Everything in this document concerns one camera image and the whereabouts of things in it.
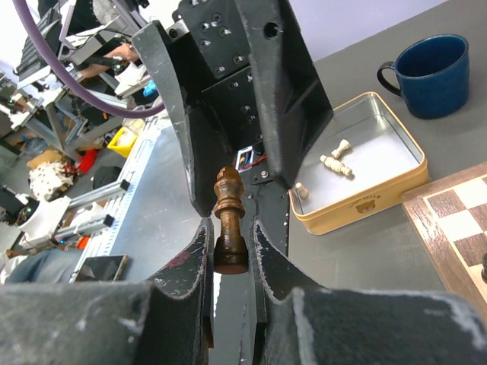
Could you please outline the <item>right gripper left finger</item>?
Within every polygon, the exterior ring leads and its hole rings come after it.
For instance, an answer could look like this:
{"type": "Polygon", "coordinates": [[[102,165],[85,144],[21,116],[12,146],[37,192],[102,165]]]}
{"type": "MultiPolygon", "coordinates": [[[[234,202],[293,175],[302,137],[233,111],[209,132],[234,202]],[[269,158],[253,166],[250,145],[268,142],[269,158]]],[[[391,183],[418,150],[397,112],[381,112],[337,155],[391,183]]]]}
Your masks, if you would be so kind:
{"type": "Polygon", "coordinates": [[[214,226],[146,281],[8,284],[3,364],[206,364],[212,343],[208,266],[214,226]]]}

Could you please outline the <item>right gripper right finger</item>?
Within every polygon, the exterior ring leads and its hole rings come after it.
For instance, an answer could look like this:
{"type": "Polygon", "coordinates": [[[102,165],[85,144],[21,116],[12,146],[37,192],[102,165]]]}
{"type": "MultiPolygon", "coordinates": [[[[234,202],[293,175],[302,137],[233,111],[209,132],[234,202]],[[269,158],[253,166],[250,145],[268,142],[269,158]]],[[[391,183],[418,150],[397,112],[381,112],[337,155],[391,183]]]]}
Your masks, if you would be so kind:
{"type": "Polygon", "coordinates": [[[262,306],[256,364],[484,364],[486,330],[462,298],[410,290],[332,290],[253,224],[262,306]]]}

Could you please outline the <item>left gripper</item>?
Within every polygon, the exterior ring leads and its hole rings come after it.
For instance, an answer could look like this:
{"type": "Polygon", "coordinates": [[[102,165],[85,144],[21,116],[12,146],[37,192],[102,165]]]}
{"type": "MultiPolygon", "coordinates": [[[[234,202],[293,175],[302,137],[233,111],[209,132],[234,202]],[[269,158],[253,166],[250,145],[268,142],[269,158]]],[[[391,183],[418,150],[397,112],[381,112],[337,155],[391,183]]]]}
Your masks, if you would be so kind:
{"type": "Polygon", "coordinates": [[[188,31],[169,50],[158,21],[132,43],[176,132],[192,206],[208,217],[216,204],[221,142],[215,129],[232,151],[262,134],[271,176],[291,188],[333,108],[290,3],[181,1],[173,19],[188,31]]]}

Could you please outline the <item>dark chess piece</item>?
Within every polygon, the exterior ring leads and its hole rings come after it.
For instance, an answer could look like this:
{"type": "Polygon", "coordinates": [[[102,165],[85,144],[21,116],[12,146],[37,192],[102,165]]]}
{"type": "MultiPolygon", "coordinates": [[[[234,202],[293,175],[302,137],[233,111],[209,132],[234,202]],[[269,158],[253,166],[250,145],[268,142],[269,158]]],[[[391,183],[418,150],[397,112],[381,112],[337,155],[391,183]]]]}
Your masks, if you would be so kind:
{"type": "Polygon", "coordinates": [[[214,185],[217,196],[215,216],[221,232],[214,249],[214,270],[222,275],[239,275],[248,271],[248,250],[240,234],[240,220],[245,215],[241,197],[244,184],[238,171],[223,167],[214,185]]]}
{"type": "Polygon", "coordinates": [[[482,280],[487,283],[487,253],[482,256],[482,270],[481,270],[482,280]]]}

